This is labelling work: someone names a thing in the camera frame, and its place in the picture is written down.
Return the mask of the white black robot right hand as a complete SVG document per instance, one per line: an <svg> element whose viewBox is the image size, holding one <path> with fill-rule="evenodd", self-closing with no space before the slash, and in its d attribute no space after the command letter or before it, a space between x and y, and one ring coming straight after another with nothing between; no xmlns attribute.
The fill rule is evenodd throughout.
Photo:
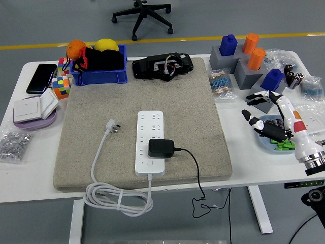
<svg viewBox="0 0 325 244"><path fill-rule="evenodd" d="M246 99L249 100L249 106L265 102L275 104L284 121L284 129L282 129L254 117L247 110L242 110L246 121L256 132L278 142L283 142L286 139L292 141L296 146L296 159L300 163L304 163L307 168L324 165L324 148L309 136L302 118L286 96L268 90L248 95Z"/></svg>

